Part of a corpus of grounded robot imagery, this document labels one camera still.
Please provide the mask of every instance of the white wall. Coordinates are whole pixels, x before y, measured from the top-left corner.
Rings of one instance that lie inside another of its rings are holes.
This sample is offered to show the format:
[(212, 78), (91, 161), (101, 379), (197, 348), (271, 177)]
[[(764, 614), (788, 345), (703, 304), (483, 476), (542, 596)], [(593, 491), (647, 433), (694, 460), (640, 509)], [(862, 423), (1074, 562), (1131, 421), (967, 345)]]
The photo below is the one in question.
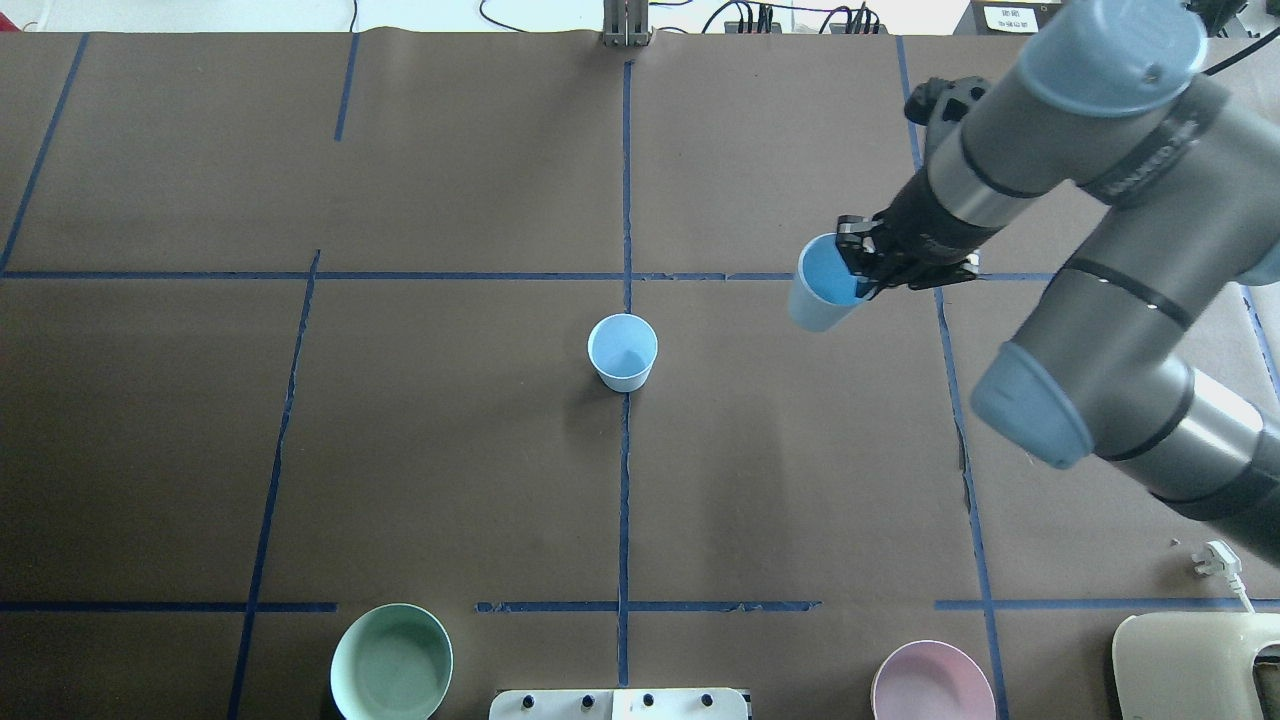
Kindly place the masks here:
[[(357, 29), (379, 26), (416, 31), (500, 31), (476, 12), (477, 0), (360, 0)], [(694, 0), (681, 8), (653, 8), (654, 27), (701, 29), (722, 0)], [(826, 8), (835, 0), (780, 0), (781, 4)], [(968, 0), (873, 0), (868, 3), (895, 35), (951, 35)], [(1252, 0), (1242, 13), (1244, 24), (1265, 32), (1276, 18), (1263, 10), (1265, 0)], [(489, 0), (485, 10), (516, 27), (531, 31), (599, 29), (600, 0)], [(31, 29), (115, 32), (346, 32), (352, 0), (0, 0), (0, 12), (19, 27), (45, 19)], [(722, 19), (736, 18), (733, 10)], [(820, 13), (780, 10), (774, 19), (785, 32), (817, 28)]]

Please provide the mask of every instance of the blue tape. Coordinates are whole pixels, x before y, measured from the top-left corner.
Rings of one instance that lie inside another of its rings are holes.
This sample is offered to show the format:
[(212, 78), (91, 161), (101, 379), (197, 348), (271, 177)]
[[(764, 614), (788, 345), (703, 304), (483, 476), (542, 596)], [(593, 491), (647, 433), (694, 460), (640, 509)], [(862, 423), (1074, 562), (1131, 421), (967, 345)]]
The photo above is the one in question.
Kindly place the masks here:
[[(818, 600), (733, 600), (733, 601), (627, 601), (631, 612), (809, 612), (822, 607)], [(477, 602), (480, 615), (534, 614), (534, 612), (617, 612), (612, 600), (550, 601), (550, 602)]]
[(635, 612), (809, 612), (820, 607), (817, 600), (786, 601), (728, 601), (728, 602), (632, 602)]
[(987, 282), (1050, 282), (1053, 273), (986, 273), (978, 275), (979, 281)]
[(567, 601), (567, 602), (477, 602), (476, 612), (481, 615), (502, 615), (521, 612), (617, 612), (618, 603), (605, 600)]
[[(310, 273), (276, 270), (19, 270), (14, 281), (305, 281)], [(319, 281), (621, 281), (622, 273), (460, 273), (328, 270)]]
[(321, 281), (621, 281), (622, 273), (430, 273), (330, 270)]
[[(1280, 600), (1251, 598), (1254, 607), (1280, 609)], [(933, 609), (942, 612), (979, 612), (987, 607), (978, 600), (940, 600)], [(997, 610), (1231, 610), (1240, 607), (1235, 597), (1089, 597), (1056, 600), (996, 600)]]
[(1258, 338), (1258, 347), (1262, 350), (1262, 361), (1267, 366), (1267, 375), (1271, 378), (1271, 391), (1280, 398), (1280, 374), (1276, 373), (1275, 354), (1267, 341), (1267, 333), (1262, 329), (1262, 319), (1258, 318), (1258, 306), (1253, 300), (1253, 291), (1248, 286), (1240, 286), (1240, 296), (1244, 299), (1244, 307), (1249, 313), (1249, 323), (1253, 325), (1253, 336)]
[(631, 311), (631, 68), (622, 64), (622, 306)]
[(634, 273), (637, 281), (787, 281), (792, 273)]
[[(902, 101), (911, 97), (910, 72), (906, 67), (906, 45), (901, 36), (895, 37), (897, 45), (897, 69), (902, 82)], [(924, 167), (920, 156), (920, 141), (915, 127), (906, 122), (911, 141), (911, 160), (915, 169)], [(991, 653), (991, 674), (996, 696), (996, 714), (1000, 720), (1009, 720), (1009, 696), (1005, 692), (1005, 666), (1000, 655), (1000, 635), (996, 632), (996, 606), (991, 596), (991, 575), (987, 569), (987, 551), (982, 537), (982, 518), (978, 514), (978, 493), (973, 480), (973, 462), (969, 455), (969, 434), (965, 430), (964, 402), (960, 398), (960, 383), (956, 379), (955, 352), (951, 347), (951, 328), (947, 325), (946, 300), (942, 288), (933, 290), (933, 302), (938, 314), (938, 333), (942, 340), (942, 359), (947, 369), (947, 392), (951, 396), (951, 415), (956, 432), (960, 434), (960, 450), (964, 452), (964, 484), (969, 498), (969, 532), (973, 537), (973, 555), (978, 569), (978, 587), (982, 591), (983, 618), (987, 625), (987, 647)]]
[(244, 612), (243, 602), (0, 602), (0, 612)]
[(333, 131), (334, 142), (342, 142), (342, 131), (347, 127), (347, 101), (351, 100), (351, 81), (356, 77), (357, 50), (360, 50), (360, 33), (352, 33), (351, 53), (347, 54), (347, 79), (342, 83), (342, 104), (338, 105), (338, 126)]
[[(0, 602), (0, 612), (244, 612), (243, 602)], [(259, 612), (337, 612), (337, 602), (264, 602)]]
[(630, 682), (631, 603), (631, 393), (622, 396), (621, 486), (618, 489), (618, 687)]
[(31, 196), (36, 192), (36, 181), (40, 178), (41, 168), (45, 167), (49, 146), (54, 142), (58, 120), (61, 119), (63, 109), (67, 108), (67, 96), (72, 92), (72, 83), (76, 82), (76, 72), (79, 70), (81, 60), (84, 59), (86, 47), (88, 47), (87, 32), (81, 35), (79, 45), (76, 46), (76, 58), (72, 59), (72, 67), (67, 70), (67, 79), (63, 81), (63, 92), (58, 96), (58, 104), (54, 105), (54, 115), (49, 118), (49, 127), (45, 128), (45, 138), (40, 141), (40, 151), (36, 152), (36, 161), (31, 167), (31, 174), (27, 176), (27, 187), (22, 191), (22, 200), (18, 201), (18, 211), (13, 217), (13, 225), (9, 227), (9, 240), (5, 241), (4, 251), (0, 252), (0, 277), (4, 275), (5, 268), (9, 266), (9, 258), (13, 255), (13, 247), (18, 242), (18, 233), (22, 231), (22, 220), (27, 217), (27, 205), (31, 204)]
[(241, 630), (239, 655), (236, 659), (236, 676), (232, 683), (232, 697), (227, 707), (227, 717), (234, 720), (239, 715), (241, 692), (244, 689), (244, 669), (248, 664), (250, 641), (253, 637), (253, 615), (257, 612), (257, 598), (262, 587), (262, 566), (266, 564), (266, 547), (271, 538), (271, 519), (275, 515), (275, 498), (280, 489), (280, 470), (284, 459), (284, 437), (289, 432), (293, 415), (293, 397), (298, 386), (298, 360), (302, 356), (302, 338), (307, 333), (307, 318), (311, 315), (311, 299), (316, 290), (316, 269), (320, 266), (320, 251), (311, 259), (307, 277), (307, 291), (302, 299), (302, 316), (298, 319), (298, 334), (293, 341), (293, 361), (289, 365), (289, 384), (284, 392), (284, 410), (280, 413), (280, 432), (275, 438), (275, 457), (271, 462), (271, 482), (266, 491), (266, 507), (262, 511), (262, 529), (257, 538), (257, 556), (253, 560), (253, 577), (248, 587), (248, 602), (244, 607), (244, 626)]
[(13, 281), (305, 281), (307, 273), (170, 270), (31, 270), (9, 273)]
[(259, 612), (337, 612), (337, 602), (260, 602)]
[[(911, 97), (911, 81), (910, 73), (906, 72), (906, 45), (902, 42), (902, 36), (896, 35), (893, 40), (897, 44), (897, 74), (902, 81), (902, 100), (910, 100)], [(915, 163), (915, 169), (919, 170), (924, 167), (924, 159), (920, 156), (920, 138), (915, 133), (915, 126), (911, 120), (906, 122), (906, 135), (911, 138), (911, 160)]]
[[(12, 281), (305, 281), (296, 270), (15, 270)], [(625, 273), (486, 273), (433, 270), (324, 270), (317, 281), (626, 281)], [(791, 282), (792, 273), (631, 273), (640, 282)]]
[(947, 393), (951, 396), (951, 414), (960, 433), (960, 448), (964, 452), (964, 484), (969, 497), (969, 532), (973, 536), (973, 555), (978, 564), (978, 587), (982, 592), (984, 619), (987, 624), (987, 643), (991, 651), (991, 673), (995, 680), (996, 710), (1001, 720), (1009, 720), (1009, 700), (1005, 692), (1005, 666), (1000, 655), (1000, 635), (996, 632), (996, 606), (991, 594), (991, 574), (987, 566), (987, 550), (982, 536), (982, 516), (978, 514), (978, 491), (973, 479), (973, 461), (969, 455), (969, 433), (965, 429), (964, 404), (960, 398), (960, 382), (956, 377), (955, 352), (951, 346), (951, 328), (947, 325), (946, 299), (942, 288), (933, 288), (933, 302), (938, 314), (938, 332), (942, 336), (942, 359), (947, 368)]

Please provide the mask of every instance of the light blue paper cup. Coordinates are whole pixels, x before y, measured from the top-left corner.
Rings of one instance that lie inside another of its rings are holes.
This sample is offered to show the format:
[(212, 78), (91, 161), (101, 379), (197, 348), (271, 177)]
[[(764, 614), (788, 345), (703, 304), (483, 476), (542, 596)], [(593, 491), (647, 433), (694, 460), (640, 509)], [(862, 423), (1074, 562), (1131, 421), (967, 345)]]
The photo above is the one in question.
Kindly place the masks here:
[(591, 328), (586, 356), (609, 389), (634, 392), (649, 379), (658, 357), (658, 334), (636, 315), (609, 315)]
[(854, 307), (867, 302), (858, 297), (858, 284), (859, 279), (849, 274), (836, 250), (836, 233), (819, 234), (800, 251), (787, 313), (806, 331), (829, 331)]

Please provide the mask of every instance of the white plastic object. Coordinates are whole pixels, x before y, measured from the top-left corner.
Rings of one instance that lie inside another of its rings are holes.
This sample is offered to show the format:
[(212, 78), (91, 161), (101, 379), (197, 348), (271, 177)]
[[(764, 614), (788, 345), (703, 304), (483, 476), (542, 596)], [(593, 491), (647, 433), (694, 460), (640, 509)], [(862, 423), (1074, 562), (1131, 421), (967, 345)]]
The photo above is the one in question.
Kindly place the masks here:
[(1111, 657), (1126, 720), (1265, 720), (1253, 676), (1280, 646), (1280, 615), (1152, 612), (1116, 629)]
[(1192, 561), (1196, 562), (1196, 571), (1201, 575), (1225, 577), (1226, 585), (1244, 603), (1244, 610), (1247, 612), (1256, 612), (1253, 602), (1244, 589), (1244, 580), (1240, 579), (1240, 556), (1231, 550), (1231, 546), (1222, 541), (1208, 541), (1204, 543), (1204, 550), (1192, 553)]
[(751, 705), (732, 688), (506, 691), (489, 720), (749, 720)]

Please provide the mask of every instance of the white power plug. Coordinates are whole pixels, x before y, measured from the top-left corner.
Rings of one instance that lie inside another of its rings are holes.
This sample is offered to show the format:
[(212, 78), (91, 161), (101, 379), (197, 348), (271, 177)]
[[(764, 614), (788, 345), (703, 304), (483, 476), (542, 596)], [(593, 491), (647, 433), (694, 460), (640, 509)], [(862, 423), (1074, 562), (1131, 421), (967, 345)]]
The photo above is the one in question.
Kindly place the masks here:
[(1204, 550), (1192, 553), (1192, 562), (1196, 562), (1196, 573), (1206, 578), (1225, 577), (1228, 587), (1240, 598), (1244, 609), (1254, 612), (1253, 602), (1244, 592), (1244, 580), (1240, 579), (1240, 556), (1229, 544), (1222, 541), (1208, 541), (1204, 543)]

